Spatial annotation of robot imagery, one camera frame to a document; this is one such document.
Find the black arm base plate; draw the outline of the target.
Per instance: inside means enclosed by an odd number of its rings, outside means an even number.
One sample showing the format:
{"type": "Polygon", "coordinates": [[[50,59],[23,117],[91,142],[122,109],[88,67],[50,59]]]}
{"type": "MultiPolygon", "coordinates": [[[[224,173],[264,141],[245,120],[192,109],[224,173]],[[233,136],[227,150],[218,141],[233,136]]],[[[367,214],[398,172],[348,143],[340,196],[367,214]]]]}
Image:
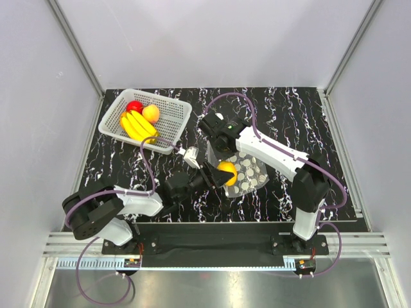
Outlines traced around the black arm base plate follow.
{"type": "Polygon", "coordinates": [[[285,264],[284,257],[329,254],[324,235],[303,241],[290,222],[138,223],[139,233],[118,247],[103,241],[104,255],[143,254],[143,268],[257,268],[285,264]]]}

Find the clear zip top bag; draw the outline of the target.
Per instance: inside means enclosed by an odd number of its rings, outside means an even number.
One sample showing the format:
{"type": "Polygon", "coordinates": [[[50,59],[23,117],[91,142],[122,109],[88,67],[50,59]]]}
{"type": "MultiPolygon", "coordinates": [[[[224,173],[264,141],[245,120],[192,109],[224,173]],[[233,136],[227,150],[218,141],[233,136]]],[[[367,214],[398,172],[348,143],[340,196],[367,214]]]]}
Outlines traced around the clear zip top bag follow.
{"type": "Polygon", "coordinates": [[[256,191],[269,180],[266,165],[244,152],[237,152],[229,158],[219,159],[208,142],[207,161],[219,170],[236,175],[223,187],[228,198],[237,198],[256,191]]]}

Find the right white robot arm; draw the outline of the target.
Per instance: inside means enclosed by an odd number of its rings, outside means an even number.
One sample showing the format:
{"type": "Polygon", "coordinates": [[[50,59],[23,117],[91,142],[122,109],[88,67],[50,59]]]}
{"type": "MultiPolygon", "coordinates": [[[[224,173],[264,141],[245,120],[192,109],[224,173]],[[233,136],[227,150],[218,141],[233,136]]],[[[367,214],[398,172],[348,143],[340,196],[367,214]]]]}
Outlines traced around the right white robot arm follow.
{"type": "Polygon", "coordinates": [[[198,127],[218,158],[227,159],[237,153],[250,155],[292,183],[290,197],[295,207],[292,247],[302,255],[312,250],[320,208],[331,186],[329,176],[321,170],[324,160],[288,148],[238,117],[226,121],[210,112],[200,120],[198,127]]]}

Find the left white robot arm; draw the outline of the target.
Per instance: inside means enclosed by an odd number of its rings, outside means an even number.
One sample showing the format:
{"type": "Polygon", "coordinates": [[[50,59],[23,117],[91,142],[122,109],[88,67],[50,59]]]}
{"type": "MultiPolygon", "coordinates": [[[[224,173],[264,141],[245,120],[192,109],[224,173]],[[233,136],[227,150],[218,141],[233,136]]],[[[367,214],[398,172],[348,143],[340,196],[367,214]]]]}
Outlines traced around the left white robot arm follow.
{"type": "Polygon", "coordinates": [[[63,200],[65,225],[78,241],[99,237],[131,254],[139,245],[137,232],[120,216],[164,216],[184,200],[236,180],[234,167],[218,169],[208,162],[190,173],[172,174],[155,192],[125,189],[100,179],[63,200]]]}

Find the yellow banana bunch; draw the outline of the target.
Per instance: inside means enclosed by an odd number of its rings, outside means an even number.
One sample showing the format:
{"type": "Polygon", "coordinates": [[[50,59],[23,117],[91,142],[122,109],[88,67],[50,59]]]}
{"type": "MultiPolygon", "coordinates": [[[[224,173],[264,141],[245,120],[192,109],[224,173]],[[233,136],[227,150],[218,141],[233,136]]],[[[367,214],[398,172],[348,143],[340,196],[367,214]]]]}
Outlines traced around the yellow banana bunch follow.
{"type": "Polygon", "coordinates": [[[146,142],[154,144],[156,140],[153,139],[153,137],[160,136],[157,129],[135,110],[123,112],[120,115],[119,123],[131,139],[139,142],[151,137],[151,139],[148,139],[146,142]]]}

